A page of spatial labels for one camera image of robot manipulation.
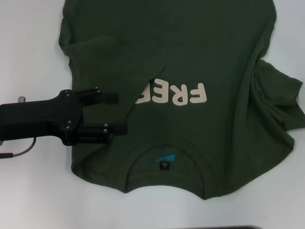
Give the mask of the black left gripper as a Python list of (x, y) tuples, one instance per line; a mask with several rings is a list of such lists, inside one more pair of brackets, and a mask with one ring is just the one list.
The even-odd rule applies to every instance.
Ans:
[(53, 99), (0, 106), (1, 141), (55, 136), (66, 146), (105, 144), (115, 135), (126, 135), (128, 125), (78, 124), (82, 106), (117, 104), (118, 93), (103, 93), (98, 87), (88, 90), (63, 90)]

